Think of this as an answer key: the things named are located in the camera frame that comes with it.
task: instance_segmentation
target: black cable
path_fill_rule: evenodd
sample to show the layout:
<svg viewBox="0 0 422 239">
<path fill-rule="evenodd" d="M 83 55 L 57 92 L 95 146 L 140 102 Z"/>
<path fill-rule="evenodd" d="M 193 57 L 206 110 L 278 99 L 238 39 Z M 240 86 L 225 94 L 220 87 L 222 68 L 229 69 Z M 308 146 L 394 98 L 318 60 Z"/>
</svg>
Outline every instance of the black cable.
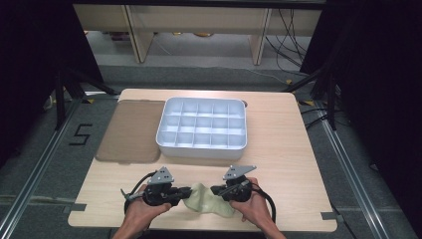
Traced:
<svg viewBox="0 0 422 239">
<path fill-rule="evenodd" d="M 267 39 L 267 41 L 268 41 L 268 43 L 271 45 L 271 47 L 274 49 L 274 51 L 276 52 L 276 63 L 277 63 L 277 66 L 279 67 L 279 69 L 280 70 L 282 70 L 282 72 L 285 72 L 285 73 L 289 73 L 289 74 L 293 74 L 293 75 L 296 75 L 296 76 L 301 76 L 301 77 L 307 77 L 308 76 L 308 74 L 301 74 L 301 73 L 295 73 L 295 72 L 290 72 L 290 71 L 287 71 L 287 70 L 284 70 L 281 66 L 280 66 L 280 64 L 279 64 L 279 55 L 282 55 L 283 57 L 285 57 L 288 61 L 290 61 L 290 62 L 292 62 L 293 64 L 295 64 L 295 65 L 297 65 L 298 67 L 300 67 L 301 65 L 298 63 L 298 62 L 296 62 L 295 60 L 293 60 L 292 58 L 290 58 L 289 56 L 287 56 L 286 54 L 284 54 L 284 53 L 282 53 L 282 52 L 280 52 L 279 50 L 280 50 L 280 48 L 279 49 L 277 49 L 272 43 L 271 43 L 271 41 L 270 41 L 270 39 L 268 39 L 268 37 L 266 37 L 266 39 Z"/>
<path fill-rule="evenodd" d="M 142 179 L 136 184 L 136 186 L 133 188 L 133 191 L 129 194 L 129 195 L 133 195 L 133 193 L 135 193 L 136 192 L 136 189 L 139 187 L 139 185 L 146 179 L 146 178 L 148 178 L 148 177 L 151 177 L 151 176 L 153 176 L 154 174 L 155 174 L 155 172 L 157 172 L 157 171 L 154 171 L 154 172 L 149 172 L 148 174 L 146 174 L 144 177 L 142 177 Z"/>
<path fill-rule="evenodd" d="M 295 32 L 295 25 L 294 25 L 294 21 L 293 21 L 293 18 L 294 18 L 294 14 L 295 14 L 295 12 L 293 11 L 293 9 L 291 9 L 291 23 L 290 23 L 289 27 L 288 27 L 288 25 L 286 24 L 285 18 L 283 17 L 282 11 L 281 11 L 280 9 L 279 9 L 279 14 L 280 14 L 280 17 L 282 18 L 283 24 L 285 25 L 285 28 L 286 28 L 286 32 L 287 32 L 286 37 L 287 37 L 287 36 L 289 36 L 289 38 L 291 39 L 292 43 L 294 44 L 294 46 L 295 46 L 295 48 L 296 48 L 296 53 L 298 54 L 299 59 L 301 60 L 301 62 L 303 62 L 303 61 L 304 61 L 304 59 L 303 59 L 303 56 L 302 56 L 301 51 L 300 51 L 300 50 L 299 50 L 299 48 L 298 48 L 298 44 L 299 44 L 299 43 L 298 43 L 298 41 L 296 40 L 295 33 L 294 33 L 294 36 L 292 36 L 292 34 L 291 34 L 291 32 L 290 32 L 291 27 L 292 27 L 293 32 Z"/>
<path fill-rule="evenodd" d="M 299 44 L 298 40 L 296 40 L 296 33 L 295 33 L 295 23 L 293 21 L 293 18 L 295 16 L 295 9 L 291 9 L 291 22 L 292 22 L 292 33 L 293 33 L 293 38 L 295 39 L 295 43 L 297 47 L 300 47 L 302 50 L 304 50 L 304 52 L 306 53 L 307 50 L 305 50 L 305 48 L 303 48 L 301 46 L 301 44 Z"/>
<path fill-rule="evenodd" d="M 334 206 L 334 204 L 332 204 L 331 200 L 329 201 L 329 204 L 331 204 L 332 209 L 334 210 L 335 214 L 337 214 L 338 216 L 342 216 L 341 213 L 337 210 L 337 208 Z M 345 221 L 344 216 L 342 216 L 343 218 L 343 223 L 344 226 L 347 228 L 348 232 L 350 233 L 351 237 L 353 237 L 353 239 L 357 239 L 356 235 L 354 234 L 354 232 L 351 230 L 350 226 L 348 225 L 348 223 Z"/>
<path fill-rule="evenodd" d="M 293 52 L 293 53 L 297 53 L 297 51 L 295 51 L 295 50 L 293 50 L 293 49 L 290 49 L 290 48 L 288 48 L 287 46 L 285 46 L 285 45 L 283 44 L 283 42 L 284 42 L 285 40 L 283 40 L 283 42 L 282 42 L 282 41 L 280 41 L 279 36 L 276 36 L 276 39 L 277 39 L 277 41 L 279 41 L 279 43 L 280 43 L 281 45 L 283 45 L 283 47 L 284 47 L 286 50 L 291 51 L 291 52 Z"/>
<path fill-rule="evenodd" d="M 312 127 L 313 125 L 317 124 L 317 122 L 319 122 L 320 120 L 326 120 L 328 119 L 328 115 L 323 115 L 322 117 L 315 119 L 312 122 L 309 122 L 306 124 L 307 130 L 310 129 L 310 127 Z"/>
<path fill-rule="evenodd" d="M 274 49 L 274 51 L 276 51 L 276 53 L 278 54 L 278 55 L 281 55 L 282 57 L 284 57 L 284 58 L 286 58 L 289 62 L 291 62 L 291 63 L 293 63 L 293 64 L 295 64 L 296 66 L 298 66 L 298 67 L 300 67 L 301 66 L 301 64 L 300 63 L 298 63 L 297 61 L 295 61 L 295 60 L 293 60 L 291 57 L 289 57 L 288 55 L 286 55 L 286 54 L 284 54 L 284 53 L 282 53 L 281 51 L 280 51 L 280 48 L 279 49 L 277 49 L 274 45 L 273 45 L 273 43 L 270 41 L 270 39 L 268 39 L 268 37 L 265 37 L 266 39 L 267 39 L 267 42 L 270 44 L 270 46 Z"/>
<path fill-rule="evenodd" d="M 273 201 L 273 198 L 269 194 L 267 194 L 258 184 L 252 183 L 252 185 L 255 185 L 258 187 L 258 189 L 252 188 L 253 191 L 258 192 L 261 196 L 263 196 L 267 201 L 270 203 L 271 206 L 271 219 L 274 223 L 276 223 L 277 218 L 277 212 L 276 212 L 276 204 Z"/>
<path fill-rule="evenodd" d="M 326 109 L 325 108 L 316 108 L 316 109 L 301 112 L 301 115 L 306 114 L 306 113 L 310 113 L 310 112 L 316 112 L 316 111 L 326 111 Z"/>
</svg>

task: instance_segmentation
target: gray floor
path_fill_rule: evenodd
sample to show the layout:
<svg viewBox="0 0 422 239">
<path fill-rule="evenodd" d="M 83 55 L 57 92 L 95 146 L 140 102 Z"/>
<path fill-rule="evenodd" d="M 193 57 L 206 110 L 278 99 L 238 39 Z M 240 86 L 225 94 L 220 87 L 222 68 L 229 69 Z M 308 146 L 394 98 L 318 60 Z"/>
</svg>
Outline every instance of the gray floor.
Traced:
<svg viewBox="0 0 422 239">
<path fill-rule="evenodd" d="M 276 54 L 266 44 L 261 66 L 252 64 L 247 36 L 213 35 L 209 38 L 193 34 L 174 36 L 157 34 L 146 62 L 138 64 L 129 42 L 113 42 L 107 34 L 89 32 L 87 37 L 101 67 L 105 82 L 121 90 L 124 88 L 213 89 L 234 91 L 280 91 L 286 80 L 301 77 L 279 70 Z M 306 47 L 310 38 L 300 38 Z M 287 61 L 279 61 L 284 70 L 299 68 Z M 309 100 L 309 84 L 296 92 L 299 101 Z M 86 86 L 87 91 L 95 89 Z M 69 208 L 78 196 L 91 160 L 96 153 L 107 122 L 115 105 L 114 100 L 95 100 L 81 104 L 70 120 L 63 139 L 44 173 L 34 195 L 17 224 L 12 238 L 109 238 L 114 229 L 73 228 L 68 225 Z M 301 112 L 313 109 L 300 106 Z M 318 118 L 317 112 L 303 114 L 304 123 Z M 370 158 L 353 131 L 344 113 L 336 114 L 337 133 L 358 172 L 369 197 L 374 203 L 390 238 L 417 238 L 404 214 L 380 175 L 368 167 Z M 90 134 L 84 146 L 71 142 L 80 123 L 91 123 L 84 133 Z M 20 155 L 10 158 L 0 171 L 0 216 L 8 211 L 13 198 L 20 192 L 32 169 L 47 146 L 55 127 L 55 109 L 42 114 L 35 123 Z M 342 214 L 357 238 L 373 238 L 356 197 L 347 181 L 338 158 L 321 123 L 308 131 L 316 160 L 329 199 Z M 147 238 L 163 238 L 168 232 L 151 232 Z M 259 238 L 251 234 L 216 235 L 211 232 L 171 232 L 173 238 Z M 288 238 L 352 238 L 345 224 L 338 222 L 332 233 L 286 232 Z"/>
</svg>

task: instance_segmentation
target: wrist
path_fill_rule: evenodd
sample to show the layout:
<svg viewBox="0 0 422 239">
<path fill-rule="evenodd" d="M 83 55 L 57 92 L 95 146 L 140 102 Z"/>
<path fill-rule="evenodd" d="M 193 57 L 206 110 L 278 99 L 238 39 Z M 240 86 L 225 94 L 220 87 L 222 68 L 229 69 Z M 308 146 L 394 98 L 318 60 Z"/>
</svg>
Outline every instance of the wrist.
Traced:
<svg viewBox="0 0 422 239">
<path fill-rule="evenodd" d="M 274 223 L 271 219 L 262 221 L 259 228 L 263 231 L 267 239 L 286 239 L 277 227 L 276 223 Z"/>
<path fill-rule="evenodd" d="M 135 230 L 133 225 L 128 225 L 127 222 L 123 222 L 118 230 L 115 232 L 113 239 L 134 239 L 142 234 L 142 230 Z"/>
</svg>

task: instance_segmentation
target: wire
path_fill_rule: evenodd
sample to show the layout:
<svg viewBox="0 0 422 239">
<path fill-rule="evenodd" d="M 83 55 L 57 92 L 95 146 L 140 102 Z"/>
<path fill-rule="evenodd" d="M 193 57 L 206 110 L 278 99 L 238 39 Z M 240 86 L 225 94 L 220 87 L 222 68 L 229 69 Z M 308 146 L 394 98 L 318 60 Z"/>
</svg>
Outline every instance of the wire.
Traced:
<svg viewBox="0 0 422 239">
<path fill-rule="evenodd" d="M 253 191 L 258 192 L 261 196 L 263 196 L 265 199 L 267 199 L 267 201 L 270 203 L 271 206 L 271 219 L 273 220 L 273 222 L 276 223 L 276 218 L 277 218 L 277 212 L 276 212 L 276 204 L 273 201 L 273 198 L 271 198 L 271 196 L 269 194 L 267 194 L 258 184 L 252 183 L 252 185 L 255 185 L 258 187 L 258 189 L 254 189 L 252 188 Z"/>
<path fill-rule="evenodd" d="M 310 113 L 310 112 L 316 112 L 316 111 L 326 111 L 326 109 L 325 108 L 312 109 L 312 110 L 301 112 L 301 115 L 306 114 L 306 113 Z"/>
<path fill-rule="evenodd" d="M 289 57 L 288 55 L 286 55 L 286 54 L 284 54 L 284 53 L 282 53 L 281 51 L 280 51 L 280 48 L 282 47 L 282 46 L 280 46 L 279 48 L 276 48 L 274 45 L 273 45 L 273 43 L 270 41 L 270 39 L 268 39 L 268 37 L 265 37 L 266 39 L 267 39 L 267 41 L 268 41 L 268 43 L 270 44 L 270 46 L 275 50 L 275 52 L 278 54 L 278 55 L 281 55 L 282 57 L 284 57 L 284 58 L 286 58 L 286 60 L 288 60 L 289 62 L 291 62 L 291 63 L 293 63 L 293 64 L 295 64 L 296 66 L 298 66 L 298 67 L 300 67 L 301 66 L 301 64 L 300 63 L 298 63 L 297 61 L 295 61 L 295 60 L 293 60 L 291 57 Z"/>
<path fill-rule="evenodd" d="M 287 36 L 285 36 L 285 38 L 283 39 L 283 41 L 280 41 L 279 36 L 276 36 L 276 39 L 277 39 L 277 41 L 279 41 L 279 43 L 280 43 L 281 45 L 283 45 L 283 47 L 284 47 L 286 50 L 291 51 L 291 52 L 293 52 L 293 53 L 297 53 L 297 51 L 295 51 L 295 50 L 293 50 L 293 49 L 290 49 L 290 48 L 288 48 L 287 46 L 285 46 L 285 45 L 284 45 L 284 41 L 285 41 L 286 37 L 287 37 Z"/>
<path fill-rule="evenodd" d="M 132 195 L 133 193 L 136 192 L 136 189 L 140 186 L 140 184 L 148 177 L 151 177 L 155 174 L 155 172 L 157 171 L 153 171 L 153 172 L 149 172 L 148 174 L 146 174 L 144 177 L 142 177 L 142 179 L 136 184 L 136 186 L 133 188 L 133 191 L 130 193 L 130 195 Z"/>
<path fill-rule="evenodd" d="M 307 77 L 307 76 L 308 76 L 308 75 L 306 75 L 306 74 L 294 73 L 294 72 L 290 72 L 290 71 L 287 71 L 287 70 L 283 69 L 283 68 L 280 66 L 280 64 L 279 64 L 279 55 L 277 55 L 277 57 L 276 57 L 276 63 L 277 63 L 277 67 L 279 67 L 279 69 L 280 69 L 282 72 L 289 73 L 289 74 L 293 74 L 293 75 L 296 75 L 296 76 L 301 76 L 301 77 Z"/>
<path fill-rule="evenodd" d="M 307 130 L 310 129 L 313 125 L 317 124 L 317 122 L 322 121 L 322 120 L 326 120 L 328 118 L 328 115 L 323 115 L 322 117 L 315 119 L 312 122 L 309 122 L 306 124 Z"/>
<path fill-rule="evenodd" d="M 295 46 L 295 48 L 296 48 L 296 50 L 295 50 L 295 51 L 293 51 L 293 50 L 291 50 L 291 51 L 296 52 L 296 53 L 298 54 L 299 59 L 301 60 L 301 62 L 303 62 L 303 61 L 304 61 L 304 58 L 303 58 L 303 56 L 302 56 L 301 51 L 299 50 L 299 47 L 301 47 L 301 46 L 299 45 L 298 41 L 296 40 L 295 24 L 294 24 L 294 20 L 293 20 L 293 19 L 294 19 L 294 16 L 295 16 L 295 11 L 294 11 L 293 9 L 291 9 L 291 22 L 290 22 L 290 24 L 289 24 L 289 27 L 288 27 L 288 25 L 286 24 L 285 18 L 283 17 L 282 11 L 281 11 L 280 9 L 279 9 L 279 14 L 280 14 L 280 17 L 281 17 L 281 19 L 282 19 L 282 21 L 283 21 L 283 25 L 284 25 L 284 26 L 285 26 L 285 28 L 286 28 L 286 32 L 287 32 L 287 34 L 286 34 L 286 36 L 285 36 L 285 39 L 283 40 L 283 43 L 285 42 L 285 40 L 286 40 L 287 36 L 289 36 L 289 38 L 291 39 L 292 43 L 294 44 L 294 46 Z"/>
</svg>

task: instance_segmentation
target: hand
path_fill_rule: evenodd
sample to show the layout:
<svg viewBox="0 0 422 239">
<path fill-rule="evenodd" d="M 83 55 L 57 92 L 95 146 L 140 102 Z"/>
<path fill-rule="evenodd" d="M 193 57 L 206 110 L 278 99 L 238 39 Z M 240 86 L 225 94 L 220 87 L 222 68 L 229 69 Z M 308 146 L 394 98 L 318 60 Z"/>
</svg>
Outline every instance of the hand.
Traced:
<svg viewBox="0 0 422 239">
<path fill-rule="evenodd" d="M 258 189 L 258 180 L 254 177 L 248 177 L 248 180 L 253 183 L 253 188 Z M 252 191 L 251 198 L 246 202 L 230 201 L 230 205 L 243 214 L 242 221 L 250 221 L 260 228 L 269 239 L 286 238 L 277 225 L 271 219 L 270 211 L 267 207 L 267 202 L 263 196 L 258 192 Z"/>
<path fill-rule="evenodd" d="M 139 191 L 143 191 L 145 188 L 146 185 L 142 185 Z M 141 232 L 148 229 L 149 224 L 155 217 L 170 210 L 170 208 L 170 203 L 149 206 L 142 198 L 136 198 L 127 207 L 123 223 L 114 234 L 113 239 L 136 238 Z"/>
</svg>

